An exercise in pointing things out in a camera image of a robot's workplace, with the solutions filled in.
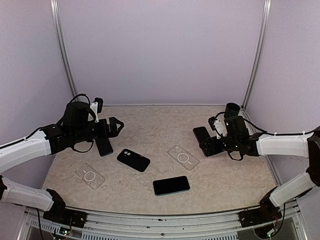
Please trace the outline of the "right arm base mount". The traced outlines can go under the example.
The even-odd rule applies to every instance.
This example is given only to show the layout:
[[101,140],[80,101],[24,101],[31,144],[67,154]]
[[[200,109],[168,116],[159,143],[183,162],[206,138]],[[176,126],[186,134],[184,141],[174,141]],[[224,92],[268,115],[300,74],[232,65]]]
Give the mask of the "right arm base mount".
[[238,216],[242,228],[272,222],[283,217],[280,208],[272,203],[261,203],[258,208],[239,212]]

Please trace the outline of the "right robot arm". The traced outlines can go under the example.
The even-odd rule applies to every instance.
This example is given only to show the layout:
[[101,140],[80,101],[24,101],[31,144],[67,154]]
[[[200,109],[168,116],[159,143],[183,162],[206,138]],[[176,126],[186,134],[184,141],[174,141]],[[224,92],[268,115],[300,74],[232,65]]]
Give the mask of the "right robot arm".
[[240,115],[220,120],[217,116],[209,118],[208,123],[216,133],[210,136],[206,127],[196,127],[193,133],[199,147],[206,157],[220,153],[238,153],[237,161],[245,156],[267,157],[270,161],[292,161],[305,159],[305,168],[291,179],[282,179],[281,184],[267,193],[259,202],[256,218],[266,222],[276,208],[286,202],[302,197],[320,185],[320,129],[299,133],[270,133],[259,127],[249,133],[251,122]]

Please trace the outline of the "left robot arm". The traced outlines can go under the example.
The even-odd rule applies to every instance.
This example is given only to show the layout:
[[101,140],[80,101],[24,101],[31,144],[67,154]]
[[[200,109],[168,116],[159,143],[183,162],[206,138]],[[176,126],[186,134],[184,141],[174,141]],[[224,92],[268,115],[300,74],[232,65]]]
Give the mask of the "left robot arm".
[[[119,135],[124,123],[115,117],[99,119],[103,100],[92,103],[70,101],[62,118],[55,124],[39,127],[30,135],[1,145],[0,171],[3,173],[30,160],[55,155],[67,148],[74,149],[82,142],[107,143]],[[36,208],[63,223],[70,218],[70,211],[61,196],[52,189],[36,189],[0,177],[0,201]]]

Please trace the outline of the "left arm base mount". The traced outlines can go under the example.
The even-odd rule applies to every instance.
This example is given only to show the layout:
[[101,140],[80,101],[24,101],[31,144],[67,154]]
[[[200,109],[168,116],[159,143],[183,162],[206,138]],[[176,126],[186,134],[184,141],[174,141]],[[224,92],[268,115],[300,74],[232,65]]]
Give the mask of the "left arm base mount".
[[87,220],[87,213],[65,208],[63,210],[45,211],[43,218],[54,223],[83,229]]

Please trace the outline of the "purple smartphone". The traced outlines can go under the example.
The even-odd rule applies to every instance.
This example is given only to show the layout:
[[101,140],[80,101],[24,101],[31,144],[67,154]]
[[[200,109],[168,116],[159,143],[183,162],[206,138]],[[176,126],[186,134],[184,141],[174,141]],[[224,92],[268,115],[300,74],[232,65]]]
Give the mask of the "purple smartphone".
[[200,144],[204,140],[208,140],[211,138],[207,128],[205,126],[195,127],[193,130],[193,134],[197,139],[198,144]]

